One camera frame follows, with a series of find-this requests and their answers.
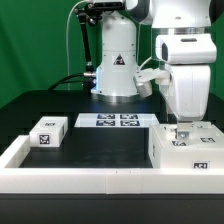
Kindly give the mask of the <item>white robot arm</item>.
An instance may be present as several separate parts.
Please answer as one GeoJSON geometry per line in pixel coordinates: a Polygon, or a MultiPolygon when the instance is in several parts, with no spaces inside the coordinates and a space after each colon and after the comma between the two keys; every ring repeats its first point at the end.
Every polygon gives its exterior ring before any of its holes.
{"type": "Polygon", "coordinates": [[[177,136],[188,137],[207,108],[217,57],[208,28],[224,12],[224,0],[88,0],[86,11],[102,22],[102,62],[92,92],[147,97],[155,81],[177,120],[177,136]],[[136,24],[152,28],[156,69],[136,62],[136,24]]]}

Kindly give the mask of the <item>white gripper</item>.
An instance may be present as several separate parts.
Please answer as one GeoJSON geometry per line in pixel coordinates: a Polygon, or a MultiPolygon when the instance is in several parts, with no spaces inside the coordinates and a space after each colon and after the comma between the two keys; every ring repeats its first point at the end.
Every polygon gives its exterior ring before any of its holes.
{"type": "Polygon", "coordinates": [[[211,69],[217,48],[211,35],[158,35],[156,57],[166,72],[156,83],[169,108],[177,118],[177,139],[189,138],[192,123],[202,120],[208,102],[211,69]]]}

